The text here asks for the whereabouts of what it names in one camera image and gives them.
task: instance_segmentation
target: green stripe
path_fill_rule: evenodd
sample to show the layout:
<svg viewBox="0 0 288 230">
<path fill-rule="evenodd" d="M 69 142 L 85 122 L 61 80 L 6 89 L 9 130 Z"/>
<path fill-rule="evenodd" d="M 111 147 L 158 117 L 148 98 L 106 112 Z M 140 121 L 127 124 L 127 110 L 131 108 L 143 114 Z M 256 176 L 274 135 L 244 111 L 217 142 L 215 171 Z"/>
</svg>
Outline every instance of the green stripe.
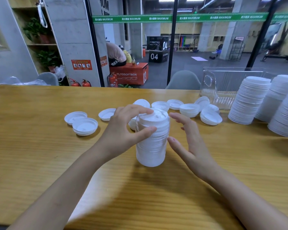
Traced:
<svg viewBox="0 0 288 230">
<path fill-rule="evenodd" d="M 259 13 L 221 13 L 221 14 L 179 14 L 177 23 L 193 22 L 263 22 L 268 16 L 267 12 Z M 147 15 L 94 15 L 93 23 L 171 23 L 171 14 L 147 14 Z M 276 13 L 274 22 L 288 21 L 287 13 Z"/>
</svg>

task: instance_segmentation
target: transparent plastic box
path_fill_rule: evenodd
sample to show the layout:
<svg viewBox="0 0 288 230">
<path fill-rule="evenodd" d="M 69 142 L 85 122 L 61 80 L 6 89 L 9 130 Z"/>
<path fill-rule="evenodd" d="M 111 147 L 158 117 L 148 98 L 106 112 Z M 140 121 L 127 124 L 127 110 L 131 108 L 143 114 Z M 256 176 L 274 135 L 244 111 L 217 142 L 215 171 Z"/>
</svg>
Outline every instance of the transparent plastic box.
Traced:
<svg viewBox="0 0 288 230">
<path fill-rule="evenodd" d="M 273 79 L 275 74 L 267 73 L 264 68 L 222 68 L 204 67 L 200 96 L 207 96 L 210 103 L 219 109 L 230 110 L 239 87 L 246 77 L 264 77 Z"/>
</svg>

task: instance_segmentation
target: potted plant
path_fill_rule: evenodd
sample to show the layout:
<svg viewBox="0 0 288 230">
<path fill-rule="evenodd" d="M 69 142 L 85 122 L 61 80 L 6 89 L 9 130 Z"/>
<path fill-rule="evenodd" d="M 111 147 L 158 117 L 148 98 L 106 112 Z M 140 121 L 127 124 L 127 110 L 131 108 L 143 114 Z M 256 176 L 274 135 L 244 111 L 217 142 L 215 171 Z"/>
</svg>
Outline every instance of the potted plant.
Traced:
<svg viewBox="0 0 288 230">
<path fill-rule="evenodd" d="M 37 18 L 31 18 L 30 22 L 27 22 L 23 27 L 24 34 L 27 38 L 35 42 L 37 38 L 39 38 L 40 43 L 49 44 L 48 32 L 49 29 L 45 28 L 41 25 Z"/>
<path fill-rule="evenodd" d="M 50 72 L 55 73 L 54 69 L 56 66 L 61 65 L 60 58 L 57 56 L 56 51 L 39 51 L 36 54 L 37 58 L 41 62 L 41 64 L 48 68 Z"/>
</svg>

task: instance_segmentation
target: person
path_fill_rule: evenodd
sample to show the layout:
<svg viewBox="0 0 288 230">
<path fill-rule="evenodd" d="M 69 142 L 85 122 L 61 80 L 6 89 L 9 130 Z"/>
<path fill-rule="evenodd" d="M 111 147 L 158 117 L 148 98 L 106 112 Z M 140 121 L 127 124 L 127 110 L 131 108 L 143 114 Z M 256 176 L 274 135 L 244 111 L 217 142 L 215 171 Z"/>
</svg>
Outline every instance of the person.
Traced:
<svg viewBox="0 0 288 230">
<path fill-rule="evenodd" d="M 132 63 L 132 58 L 131 58 L 131 55 L 129 54 L 129 52 L 127 52 L 122 45 L 119 45 L 119 47 L 124 52 L 126 59 L 127 59 L 127 63 Z"/>
<path fill-rule="evenodd" d="M 106 45 L 110 66 L 118 67 L 126 65 L 126 56 L 119 46 L 111 42 L 106 42 Z"/>
<path fill-rule="evenodd" d="M 93 174 L 106 162 L 148 138 L 156 127 L 130 133 L 126 125 L 138 114 L 153 110 L 138 105 L 116 109 L 99 140 L 83 153 L 8 230 L 62 230 L 83 195 Z M 189 169 L 227 199 L 231 209 L 246 229 L 287 230 L 288 217 L 270 205 L 233 174 L 221 168 L 210 155 L 198 127 L 179 113 L 170 117 L 183 124 L 188 143 L 186 150 L 175 138 L 169 137 L 172 149 Z"/>
</svg>

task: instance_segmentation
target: fire extinguisher instruction sign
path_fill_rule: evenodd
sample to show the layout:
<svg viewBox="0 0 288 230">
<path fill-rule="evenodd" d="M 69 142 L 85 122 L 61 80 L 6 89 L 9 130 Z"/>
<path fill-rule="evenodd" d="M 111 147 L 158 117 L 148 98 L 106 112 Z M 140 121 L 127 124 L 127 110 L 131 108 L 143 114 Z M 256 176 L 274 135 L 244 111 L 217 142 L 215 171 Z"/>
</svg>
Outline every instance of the fire extinguisher instruction sign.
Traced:
<svg viewBox="0 0 288 230">
<path fill-rule="evenodd" d="M 74 70 L 92 70 L 91 60 L 72 60 Z"/>
</svg>

